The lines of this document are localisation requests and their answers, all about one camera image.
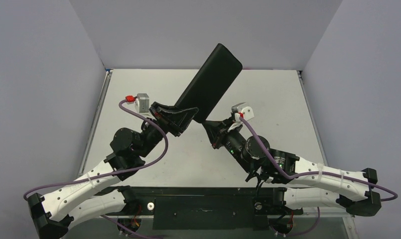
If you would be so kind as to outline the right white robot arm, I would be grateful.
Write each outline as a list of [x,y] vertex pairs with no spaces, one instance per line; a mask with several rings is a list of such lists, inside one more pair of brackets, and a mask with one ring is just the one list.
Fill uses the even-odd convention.
[[377,173],[372,168],[349,172],[315,163],[299,155],[273,149],[262,136],[245,139],[241,125],[230,129],[233,120],[205,121],[205,128],[214,149],[224,147],[248,174],[246,181],[257,178],[262,183],[303,185],[303,188],[281,188],[270,199],[271,208],[282,213],[286,209],[334,207],[354,216],[371,217],[382,207],[380,194],[373,190]]

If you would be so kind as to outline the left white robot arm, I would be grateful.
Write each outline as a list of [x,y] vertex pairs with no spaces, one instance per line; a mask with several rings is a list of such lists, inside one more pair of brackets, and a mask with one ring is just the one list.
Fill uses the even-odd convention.
[[136,211],[138,201],[129,187],[117,188],[105,195],[100,192],[149,167],[144,158],[161,141],[167,152],[167,134],[180,136],[198,115],[199,108],[153,103],[149,112],[151,119],[131,111],[131,115],[143,121],[142,131],[118,129],[110,144],[112,153],[86,174],[71,182],[53,184],[54,191],[44,195],[37,188],[24,194],[39,238],[60,239],[86,220]]

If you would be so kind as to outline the black zippered tool case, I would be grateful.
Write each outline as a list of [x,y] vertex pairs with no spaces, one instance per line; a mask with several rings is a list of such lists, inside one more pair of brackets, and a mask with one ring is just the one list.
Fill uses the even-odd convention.
[[243,69],[242,63],[222,43],[216,45],[175,106],[198,108],[194,120],[203,123]]

